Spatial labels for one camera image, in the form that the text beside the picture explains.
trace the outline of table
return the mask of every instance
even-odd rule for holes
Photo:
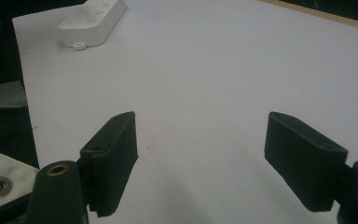
[[[41,166],[137,115],[121,204],[90,222],[337,223],[337,204],[307,211],[263,150],[279,111],[358,161],[358,28],[259,1],[125,2],[106,42],[81,51],[56,28],[74,7],[14,20]]]

